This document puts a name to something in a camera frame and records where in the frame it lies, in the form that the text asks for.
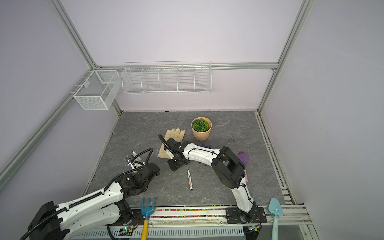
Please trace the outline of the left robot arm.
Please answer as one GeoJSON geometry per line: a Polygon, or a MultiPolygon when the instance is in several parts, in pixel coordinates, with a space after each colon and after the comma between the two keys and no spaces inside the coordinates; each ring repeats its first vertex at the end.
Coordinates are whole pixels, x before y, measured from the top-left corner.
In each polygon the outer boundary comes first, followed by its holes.
{"type": "Polygon", "coordinates": [[[58,205],[48,202],[41,206],[21,238],[69,240],[101,226],[129,224],[135,215],[126,199],[145,192],[159,174],[156,164],[145,161],[91,194],[58,205]]]}

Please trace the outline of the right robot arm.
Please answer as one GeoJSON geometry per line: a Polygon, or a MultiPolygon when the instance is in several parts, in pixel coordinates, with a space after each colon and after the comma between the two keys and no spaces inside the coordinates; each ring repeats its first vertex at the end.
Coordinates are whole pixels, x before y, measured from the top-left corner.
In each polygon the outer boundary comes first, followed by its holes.
{"type": "Polygon", "coordinates": [[[211,166],[220,182],[231,189],[237,206],[228,207],[226,219],[229,224],[264,224],[267,222],[263,208],[259,207],[251,197],[246,183],[246,167],[241,160],[229,149],[209,149],[194,143],[176,142],[170,138],[167,141],[162,135],[159,139],[164,144],[164,150],[170,157],[168,165],[176,171],[191,161],[211,166]]]}

